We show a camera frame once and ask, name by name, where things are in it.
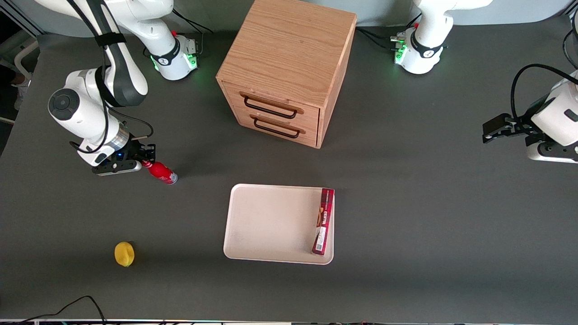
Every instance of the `black metal handle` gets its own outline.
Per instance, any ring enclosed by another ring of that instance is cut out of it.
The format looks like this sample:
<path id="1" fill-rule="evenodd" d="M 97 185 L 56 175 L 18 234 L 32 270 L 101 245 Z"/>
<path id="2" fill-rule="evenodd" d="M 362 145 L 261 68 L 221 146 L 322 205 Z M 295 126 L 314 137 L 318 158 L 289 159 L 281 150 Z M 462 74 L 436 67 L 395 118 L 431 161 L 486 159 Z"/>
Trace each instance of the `black metal handle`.
<path id="1" fill-rule="evenodd" d="M 275 134 L 279 134 L 279 135 L 282 135 L 282 136 L 286 136 L 286 137 L 288 137 L 288 138 L 290 138 L 290 139 L 297 139 L 297 137 L 299 136 L 299 133 L 300 133 L 300 130 L 292 130 L 292 131 L 297 132 L 297 134 L 295 134 L 295 135 L 288 134 L 288 133 L 281 132 L 281 131 L 277 131 L 277 130 L 273 130 L 272 128 L 264 127 L 264 126 L 262 126 L 262 125 L 257 124 L 257 121 L 259 121 L 258 118 L 253 117 L 253 120 L 254 120 L 254 121 L 253 121 L 253 124 L 255 124 L 255 127 L 256 127 L 256 128 L 260 128 L 261 130 L 265 130 L 265 131 L 273 132 L 273 133 L 275 133 Z"/>
<path id="2" fill-rule="evenodd" d="M 257 105 L 249 104 L 249 103 L 247 102 L 247 101 L 249 100 L 249 96 L 244 96 L 244 97 L 245 97 L 245 101 L 244 101 L 244 102 L 245 102 L 245 106 L 247 106 L 247 107 L 250 107 L 250 108 L 253 108 L 253 109 L 256 109 L 256 110 L 260 110 L 260 111 L 265 112 L 265 113 L 273 114 L 273 115 L 282 117 L 282 118 L 284 118 L 284 119 L 294 119 L 295 116 L 297 116 L 297 110 L 296 110 L 296 109 L 293 109 L 293 110 L 292 110 L 292 111 L 293 111 L 293 114 L 287 115 L 287 114 L 275 112 L 274 110 L 270 110 L 270 109 L 267 109 L 267 108 L 263 108 L 263 107 L 260 107 L 260 106 L 257 106 Z"/>

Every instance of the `wooden drawer cabinet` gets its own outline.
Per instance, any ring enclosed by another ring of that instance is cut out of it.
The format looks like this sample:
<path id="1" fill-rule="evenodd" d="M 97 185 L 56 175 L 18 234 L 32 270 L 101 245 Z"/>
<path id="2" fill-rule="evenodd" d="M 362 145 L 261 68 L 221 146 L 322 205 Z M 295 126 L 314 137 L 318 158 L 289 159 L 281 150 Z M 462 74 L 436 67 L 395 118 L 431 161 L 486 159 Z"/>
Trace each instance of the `wooden drawer cabinet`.
<path id="1" fill-rule="evenodd" d="M 356 22 L 299 0 L 255 0 L 217 74 L 239 124 L 321 147 Z"/>

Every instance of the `white tray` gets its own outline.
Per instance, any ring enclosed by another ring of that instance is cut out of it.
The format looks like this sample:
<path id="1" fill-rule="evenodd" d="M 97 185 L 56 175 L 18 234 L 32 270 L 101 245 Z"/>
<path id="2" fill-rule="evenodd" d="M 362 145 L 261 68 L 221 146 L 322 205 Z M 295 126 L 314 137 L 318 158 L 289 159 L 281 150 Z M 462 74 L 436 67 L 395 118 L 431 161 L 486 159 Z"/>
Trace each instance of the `white tray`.
<path id="1" fill-rule="evenodd" d="M 231 190 L 223 252 L 241 260 L 329 264 L 335 196 L 324 256 L 311 252 L 320 204 L 321 187 L 237 184 Z"/>

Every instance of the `gray table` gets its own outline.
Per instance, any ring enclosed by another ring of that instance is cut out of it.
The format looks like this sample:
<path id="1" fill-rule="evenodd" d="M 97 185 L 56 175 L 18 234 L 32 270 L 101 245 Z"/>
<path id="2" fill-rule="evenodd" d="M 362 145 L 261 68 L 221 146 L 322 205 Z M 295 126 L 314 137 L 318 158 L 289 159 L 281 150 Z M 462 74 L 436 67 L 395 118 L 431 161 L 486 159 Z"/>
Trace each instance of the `gray table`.
<path id="1" fill-rule="evenodd" d="M 123 111 L 154 124 L 175 186 L 146 172 L 91 173 L 46 102 L 70 71 L 97 67 L 100 51 L 89 39 L 42 37 L 0 159 L 0 317 L 91 294 L 111 319 L 578 324 L 577 166 L 527 159 L 522 137 L 481 142 L 481 125 L 509 110 L 518 69 L 571 71 L 567 30 L 567 19 L 455 27 L 424 76 L 357 34 L 321 150 L 237 125 L 214 79 L 233 34 L 207 35 L 200 70 L 178 82 L 131 38 L 150 91 Z M 557 80 L 528 72 L 520 108 Z M 237 183 L 335 188 L 333 262 L 227 259 Z M 120 241 L 136 243 L 129 268 L 114 262 Z M 98 315 L 83 302 L 62 317 Z"/>

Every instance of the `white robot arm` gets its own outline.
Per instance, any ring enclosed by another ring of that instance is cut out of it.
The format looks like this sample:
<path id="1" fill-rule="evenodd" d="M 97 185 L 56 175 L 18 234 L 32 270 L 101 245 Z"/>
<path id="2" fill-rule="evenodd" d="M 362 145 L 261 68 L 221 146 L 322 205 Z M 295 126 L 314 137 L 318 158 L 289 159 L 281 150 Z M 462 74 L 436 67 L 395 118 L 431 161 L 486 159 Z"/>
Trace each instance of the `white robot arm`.
<path id="1" fill-rule="evenodd" d="M 447 11 L 481 8 L 492 1 L 413 0 L 421 10 L 421 21 L 417 28 L 410 27 L 391 37 L 398 48 L 394 62 L 411 73 L 420 75 L 429 72 L 439 62 L 442 43 L 454 25 L 454 19 Z"/>
<path id="2" fill-rule="evenodd" d="M 110 66 L 103 62 L 99 68 L 71 72 L 64 88 L 50 97 L 49 112 L 61 126 L 83 138 L 80 145 L 71 144 L 94 167 L 93 172 L 104 175 L 103 171 L 139 170 L 140 163 L 135 158 L 154 159 L 150 155 L 154 150 L 147 152 L 138 141 L 132 140 L 124 125 L 109 114 L 108 107 L 139 105 L 148 92 L 146 79 L 132 60 L 103 0 L 67 1 L 50 2 L 49 8 L 81 18 L 102 46 Z M 126 158 L 126 162 L 118 161 L 114 167 L 106 164 L 113 153 Z"/>
<path id="3" fill-rule="evenodd" d="M 576 19 L 572 24 L 575 44 L 578 40 Z M 578 70 L 567 75 L 543 64 L 523 67 L 512 85 L 512 97 L 520 75 L 529 68 L 543 68 L 564 77 L 550 92 L 518 116 L 512 98 L 512 115 L 503 113 L 484 123 L 483 142 L 503 136 L 526 135 L 527 155 L 533 160 L 578 163 Z"/>
<path id="4" fill-rule="evenodd" d="M 48 9 L 81 19 L 67 0 L 36 1 Z M 197 68 L 195 41 L 182 35 L 173 36 L 160 20 L 173 10 L 173 0 L 104 0 L 104 3 L 116 23 L 143 42 L 164 78 L 179 80 Z"/>

